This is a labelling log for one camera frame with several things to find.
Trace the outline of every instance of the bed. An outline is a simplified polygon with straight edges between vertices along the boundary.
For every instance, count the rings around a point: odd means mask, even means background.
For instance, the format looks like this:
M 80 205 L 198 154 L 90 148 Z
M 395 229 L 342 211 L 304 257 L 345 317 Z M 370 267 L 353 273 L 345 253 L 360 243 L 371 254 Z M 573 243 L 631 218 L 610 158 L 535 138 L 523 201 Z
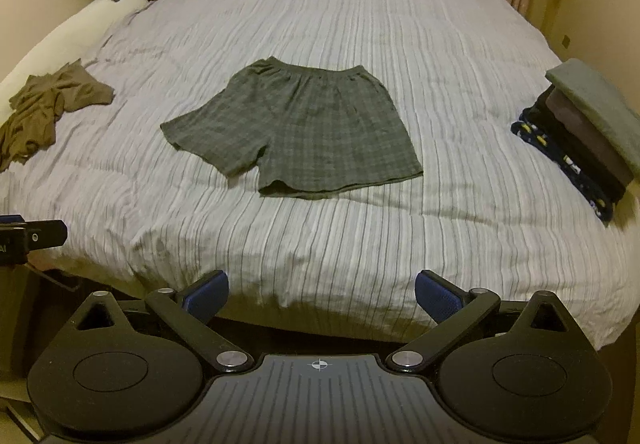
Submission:
M 262 198 L 159 125 L 259 58 L 342 69 L 388 89 L 424 176 L 321 200 Z M 555 291 L 596 347 L 640 301 L 638 206 L 605 228 L 510 123 L 559 63 L 504 0 L 159 0 L 83 59 L 110 106 L 65 114 L 56 144 L 0 174 L 0 211 L 60 218 L 62 269 L 141 296 L 224 269 L 221 315 L 406 341 L 433 323 L 413 284 L 432 269 L 504 299 Z

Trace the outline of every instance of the folded brown garment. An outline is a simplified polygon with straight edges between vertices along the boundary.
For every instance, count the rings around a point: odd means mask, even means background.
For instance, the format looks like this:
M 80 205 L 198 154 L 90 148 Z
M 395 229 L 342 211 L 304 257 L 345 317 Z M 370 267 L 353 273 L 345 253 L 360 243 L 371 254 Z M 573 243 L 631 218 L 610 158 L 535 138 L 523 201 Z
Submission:
M 627 187 L 634 175 L 616 149 L 573 102 L 557 88 L 546 98 L 546 106 L 564 127 L 577 137 L 618 181 Z
M 55 122 L 63 112 L 108 105 L 112 100 L 113 89 L 91 76 L 80 60 L 53 74 L 29 76 L 9 100 L 14 113 L 0 126 L 0 171 L 12 161 L 24 163 L 40 148 L 55 143 Z

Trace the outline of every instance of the white crosshair marker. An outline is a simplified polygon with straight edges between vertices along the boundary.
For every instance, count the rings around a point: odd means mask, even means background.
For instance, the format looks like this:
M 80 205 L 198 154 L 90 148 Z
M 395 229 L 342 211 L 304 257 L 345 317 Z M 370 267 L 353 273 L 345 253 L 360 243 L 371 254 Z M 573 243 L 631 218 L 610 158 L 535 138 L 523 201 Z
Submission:
M 314 361 L 313 363 L 309 363 L 309 366 L 314 367 L 316 370 L 320 371 L 320 370 L 324 370 L 326 367 L 331 366 L 330 363 L 327 363 L 326 361 L 322 361 L 320 358 L 318 358 L 316 361 Z

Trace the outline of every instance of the stack of folded clothes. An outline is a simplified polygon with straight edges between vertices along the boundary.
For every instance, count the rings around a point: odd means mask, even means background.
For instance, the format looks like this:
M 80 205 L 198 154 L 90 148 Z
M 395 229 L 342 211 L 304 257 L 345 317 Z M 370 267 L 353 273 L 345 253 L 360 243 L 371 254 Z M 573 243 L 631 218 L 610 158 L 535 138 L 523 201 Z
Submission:
M 552 83 L 511 132 L 554 161 L 605 224 L 629 189 L 638 195 L 640 116 L 580 60 L 546 73 Z

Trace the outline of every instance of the green plaid shorts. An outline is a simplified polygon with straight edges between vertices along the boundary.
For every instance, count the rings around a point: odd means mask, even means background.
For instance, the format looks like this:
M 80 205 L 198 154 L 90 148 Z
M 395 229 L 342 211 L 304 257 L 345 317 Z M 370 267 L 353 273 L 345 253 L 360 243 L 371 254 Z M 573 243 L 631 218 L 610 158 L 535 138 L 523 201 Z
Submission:
M 320 198 L 422 174 L 393 101 L 363 66 L 258 60 L 204 106 L 160 128 L 175 148 L 227 177 L 257 164 L 266 196 Z

